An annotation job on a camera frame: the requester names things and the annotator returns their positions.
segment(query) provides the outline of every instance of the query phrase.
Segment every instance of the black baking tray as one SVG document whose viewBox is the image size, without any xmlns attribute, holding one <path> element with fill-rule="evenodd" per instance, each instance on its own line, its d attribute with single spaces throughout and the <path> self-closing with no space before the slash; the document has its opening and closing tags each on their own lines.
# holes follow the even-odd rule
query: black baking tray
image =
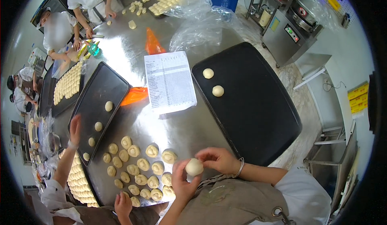
<svg viewBox="0 0 387 225">
<path fill-rule="evenodd" d="M 214 76 L 203 77 L 211 68 Z M 288 92 L 262 55 L 244 42 L 217 53 L 191 69 L 224 136 L 236 156 L 268 166 L 298 137 L 300 117 Z M 220 85 L 225 93 L 212 94 Z"/>
<path fill-rule="evenodd" d="M 68 124 L 70 131 L 72 118 L 77 114 L 81 115 L 82 135 L 80 136 L 78 153 L 85 166 L 89 166 L 91 163 L 100 140 L 124 97 L 128 94 L 128 91 L 129 83 L 105 62 L 98 64 L 89 81 L 86 83 L 84 90 L 75 104 Z M 109 112 L 105 111 L 107 101 L 113 102 L 113 110 Z M 100 132 L 94 129 L 96 122 L 102 122 L 103 124 L 103 129 Z M 89 138 L 91 137 L 95 140 L 94 147 L 90 147 L 89 145 Z M 89 161 L 83 159 L 84 153 L 90 154 Z"/>
<path fill-rule="evenodd" d="M 77 64 L 77 63 L 72 61 L 68 71 L 70 71 L 71 67 L 73 67 L 75 64 Z M 54 85 L 54 90 L 55 90 L 55 86 L 59 80 L 57 80 L 56 78 L 53 78 L 53 80 L 55 82 L 55 85 Z M 61 114 L 62 112 L 67 110 L 69 107 L 74 105 L 74 103 L 78 100 L 78 97 L 83 89 L 84 80 L 85 80 L 85 75 L 81 74 L 80 75 L 80 83 L 79 83 L 79 92 L 75 93 L 71 98 L 66 99 L 63 97 L 63 99 L 56 106 L 54 105 L 54 98 L 51 98 L 51 105 L 52 105 L 51 116 L 52 117 L 59 116 L 59 114 Z"/>
</svg>

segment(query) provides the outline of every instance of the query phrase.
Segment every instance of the control panel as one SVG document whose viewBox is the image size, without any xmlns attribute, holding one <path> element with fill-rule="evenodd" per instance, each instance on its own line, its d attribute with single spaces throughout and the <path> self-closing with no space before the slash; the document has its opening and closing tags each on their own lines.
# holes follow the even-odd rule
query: control panel
<svg viewBox="0 0 387 225">
<path fill-rule="evenodd" d="M 299 41 L 298 35 L 294 32 L 294 30 L 290 27 L 289 24 L 286 25 L 285 31 L 289 34 L 289 36 L 293 39 L 294 43 Z"/>
</svg>

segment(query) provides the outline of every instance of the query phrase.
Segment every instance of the yellow package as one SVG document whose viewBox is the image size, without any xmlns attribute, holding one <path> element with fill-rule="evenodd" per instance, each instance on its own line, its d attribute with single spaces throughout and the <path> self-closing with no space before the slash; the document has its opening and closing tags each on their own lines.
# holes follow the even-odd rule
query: yellow package
<svg viewBox="0 0 387 225">
<path fill-rule="evenodd" d="M 356 88 L 355 90 L 348 92 L 348 100 L 352 100 L 356 97 L 363 95 L 365 92 L 368 92 L 368 82 L 362 85 L 361 87 Z"/>
</svg>

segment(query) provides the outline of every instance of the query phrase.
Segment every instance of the silver bangle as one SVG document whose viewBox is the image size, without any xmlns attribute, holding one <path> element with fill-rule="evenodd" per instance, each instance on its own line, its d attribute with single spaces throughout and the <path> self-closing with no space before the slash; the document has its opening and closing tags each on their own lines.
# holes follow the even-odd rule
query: silver bangle
<svg viewBox="0 0 387 225">
<path fill-rule="evenodd" d="M 243 166 L 244 166 L 244 158 L 243 157 L 240 158 L 239 161 L 242 162 L 241 167 L 239 168 L 239 171 L 238 171 L 238 173 L 236 175 L 232 175 L 231 176 L 232 178 L 237 178 L 239 176 L 239 174 L 242 172 L 242 169 L 243 169 Z"/>
</svg>

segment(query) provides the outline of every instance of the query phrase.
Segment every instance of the paper sheet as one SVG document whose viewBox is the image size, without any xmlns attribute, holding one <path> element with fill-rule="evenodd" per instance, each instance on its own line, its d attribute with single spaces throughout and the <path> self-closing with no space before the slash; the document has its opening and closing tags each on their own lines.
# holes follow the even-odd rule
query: paper sheet
<svg viewBox="0 0 387 225">
<path fill-rule="evenodd" d="M 152 110 L 158 114 L 196 106 L 191 71 L 185 51 L 144 56 Z"/>
</svg>

